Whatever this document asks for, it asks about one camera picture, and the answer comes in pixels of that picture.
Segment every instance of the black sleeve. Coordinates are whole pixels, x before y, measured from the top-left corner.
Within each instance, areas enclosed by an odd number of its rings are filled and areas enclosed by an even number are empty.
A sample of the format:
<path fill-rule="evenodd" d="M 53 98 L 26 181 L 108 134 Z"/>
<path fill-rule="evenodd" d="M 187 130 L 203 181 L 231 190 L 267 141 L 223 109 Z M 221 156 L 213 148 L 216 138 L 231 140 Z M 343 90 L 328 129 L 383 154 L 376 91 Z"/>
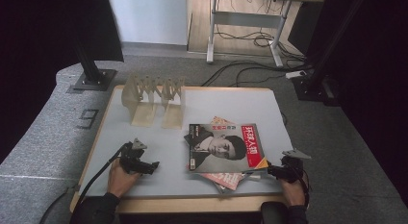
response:
<path fill-rule="evenodd" d="M 87 198 L 72 214 L 70 224 L 111 224 L 115 220 L 115 210 L 119 202 L 111 193 L 105 193 L 103 197 Z"/>
<path fill-rule="evenodd" d="M 307 224 L 306 208 L 304 206 L 292 206 L 288 208 L 288 224 Z"/>

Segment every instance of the magazine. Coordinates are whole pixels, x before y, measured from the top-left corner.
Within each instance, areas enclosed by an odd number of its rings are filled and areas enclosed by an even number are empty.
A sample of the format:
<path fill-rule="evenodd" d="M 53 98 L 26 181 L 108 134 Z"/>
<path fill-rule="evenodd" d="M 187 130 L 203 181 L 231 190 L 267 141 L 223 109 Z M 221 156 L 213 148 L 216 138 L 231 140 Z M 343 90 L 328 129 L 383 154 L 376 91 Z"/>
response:
<path fill-rule="evenodd" d="M 256 124 L 191 124 L 190 172 L 243 173 L 268 167 Z"/>

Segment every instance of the gray floor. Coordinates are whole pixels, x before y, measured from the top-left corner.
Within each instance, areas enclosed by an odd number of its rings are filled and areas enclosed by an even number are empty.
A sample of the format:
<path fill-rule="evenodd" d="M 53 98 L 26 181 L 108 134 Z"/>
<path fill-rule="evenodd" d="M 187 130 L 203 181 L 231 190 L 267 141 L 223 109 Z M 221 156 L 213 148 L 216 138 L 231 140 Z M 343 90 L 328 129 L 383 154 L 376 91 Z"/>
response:
<path fill-rule="evenodd" d="M 187 86 L 200 86 L 232 60 L 254 60 L 272 65 L 270 58 L 216 56 L 206 64 L 205 55 L 191 54 L 171 45 L 126 45 L 125 63 L 98 62 L 100 68 L 118 73 L 107 91 L 66 93 L 82 73 L 79 64 L 57 75 L 57 86 L 42 112 L 22 140 L 0 165 L 0 223 L 39 223 L 49 205 L 68 187 L 76 185 L 106 109 L 112 90 L 123 85 L 131 71 L 141 76 L 186 76 Z M 229 68 L 212 84 L 235 83 L 242 67 Z M 261 81 L 282 73 L 248 71 L 242 81 Z M 395 188 L 340 108 L 298 101 L 285 78 L 242 87 L 268 87 L 288 117 L 293 147 L 311 155 L 305 162 L 313 192 L 307 212 L 310 223 L 408 223 L 408 210 Z M 89 120 L 84 110 L 98 110 Z M 72 189 L 51 210 L 46 223 L 67 223 Z"/>

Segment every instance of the wall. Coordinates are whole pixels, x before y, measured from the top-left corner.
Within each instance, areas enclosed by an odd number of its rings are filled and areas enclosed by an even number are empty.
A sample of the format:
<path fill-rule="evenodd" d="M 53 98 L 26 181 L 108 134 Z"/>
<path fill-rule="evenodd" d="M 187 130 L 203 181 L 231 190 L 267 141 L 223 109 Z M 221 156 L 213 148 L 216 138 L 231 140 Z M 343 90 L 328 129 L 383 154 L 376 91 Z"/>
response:
<path fill-rule="evenodd" d="M 187 45 L 187 0 L 110 0 L 122 42 Z"/>

